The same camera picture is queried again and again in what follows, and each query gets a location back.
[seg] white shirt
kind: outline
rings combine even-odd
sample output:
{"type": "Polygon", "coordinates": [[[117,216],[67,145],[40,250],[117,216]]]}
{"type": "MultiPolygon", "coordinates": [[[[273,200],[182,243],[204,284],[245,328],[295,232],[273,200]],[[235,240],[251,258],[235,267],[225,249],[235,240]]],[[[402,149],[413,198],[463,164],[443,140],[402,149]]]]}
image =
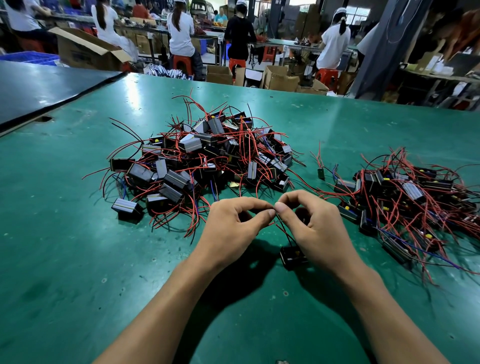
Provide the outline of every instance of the white shirt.
{"type": "Polygon", "coordinates": [[[40,29],[37,21],[34,18],[35,11],[32,6],[40,6],[35,0],[24,0],[25,9],[17,11],[8,6],[5,1],[5,9],[7,10],[8,20],[13,30],[19,32],[30,32],[35,29],[40,29]]]}
{"type": "Polygon", "coordinates": [[[105,29],[100,28],[98,20],[96,18],[96,6],[92,5],[92,17],[95,22],[96,31],[98,32],[98,39],[104,40],[107,43],[113,44],[114,46],[121,47],[121,37],[115,33],[113,29],[113,24],[115,20],[119,18],[117,12],[109,6],[103,5],[105,8],[105,29]]]}
{"type": "Polygon", "coordinates": [[[176,56],[191,57],[195,53],[195,47],[192,44],[190,35],[195,33],[193,27],[193,18],[182,12],[180,15],[179,28],[180,31],[173,25],[173,13],[168,14],[167,27],[170,33],[170,52],[176,56]]]}
{"type": "Polygon", "coordinates": [[[370,46],[370,43],[372,42],[373,35],[375,34],[375,30],[377,30],[378,24],[374,26],[370,32],[368,32],[363,39],[360,41],[360,43],[357,45],[357,48],[359,52],[363,55],[367,54],[368,48],[370,46]]]}
{"type": "Polygon", "coordinates": [[[345,32],[340,34],[340,24],[333,25],[322,34],[322,41],[325,43],[325,48],[318,56],[317,68],[334,70],[340,64],[342,53],[347,49],[350,28],[347,25],[345,32]]]}

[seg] black shirt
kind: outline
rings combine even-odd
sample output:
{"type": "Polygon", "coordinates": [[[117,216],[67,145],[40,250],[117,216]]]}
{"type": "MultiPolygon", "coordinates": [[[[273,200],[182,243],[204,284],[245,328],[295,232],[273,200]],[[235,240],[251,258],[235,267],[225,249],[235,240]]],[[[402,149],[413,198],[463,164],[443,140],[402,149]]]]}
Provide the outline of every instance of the black shirt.
{"type": "Polygon", "coordinates": [[[234,60],[247,60],[248,43],[257,41],[253,25],[247,19],[236,15],[227,23],[225,39],[232,44],[228,49],[228,57],[234,60]]]}

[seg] hand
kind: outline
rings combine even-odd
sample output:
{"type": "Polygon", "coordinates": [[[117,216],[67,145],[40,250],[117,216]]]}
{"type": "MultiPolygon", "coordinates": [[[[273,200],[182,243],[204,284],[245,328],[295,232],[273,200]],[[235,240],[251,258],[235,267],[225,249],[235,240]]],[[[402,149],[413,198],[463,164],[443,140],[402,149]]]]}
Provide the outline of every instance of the hand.
{"type": "Polygon", "coordinates": [[[275,217],[273,206],[254,197],[223,199],[212,204],[192,255],[218,272],[245,252],[258,232],[275,217]],[[249,210],[261,210],[256,216],[249,210]]]}
{"type": "Polygon", "coordinates": [[[275,210],[314,264],[336,275],[364,265],[335,205],[305,190],[297,190],[283,194],[275,210]],[[293,212],[292,208],[299,205],[304,207],[293,212]]]}

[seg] fingernail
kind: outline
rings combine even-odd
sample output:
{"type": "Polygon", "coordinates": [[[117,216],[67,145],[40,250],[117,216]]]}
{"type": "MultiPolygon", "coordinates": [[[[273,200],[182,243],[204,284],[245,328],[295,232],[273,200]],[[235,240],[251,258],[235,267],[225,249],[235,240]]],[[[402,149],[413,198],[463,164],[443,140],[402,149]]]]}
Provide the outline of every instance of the fingernail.
{"type": "Polygon", "coordinates": [[[275,202],[275,210],[278,212],[278,213],[282,213],[284,212],[288,206],[285,205],[283,202],[275,202]]]}

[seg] right hand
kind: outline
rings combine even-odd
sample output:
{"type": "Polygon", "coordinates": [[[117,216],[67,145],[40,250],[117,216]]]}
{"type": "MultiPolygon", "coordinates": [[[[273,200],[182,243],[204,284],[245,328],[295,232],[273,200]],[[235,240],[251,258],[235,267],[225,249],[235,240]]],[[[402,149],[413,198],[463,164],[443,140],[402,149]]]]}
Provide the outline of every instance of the right hand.
{"type": "Polygon", "coordinates": [[[336,275],[364,266],[352,245],[338,208],[305,190],[283,194],[275,210],[305,256],[336,275]]]}

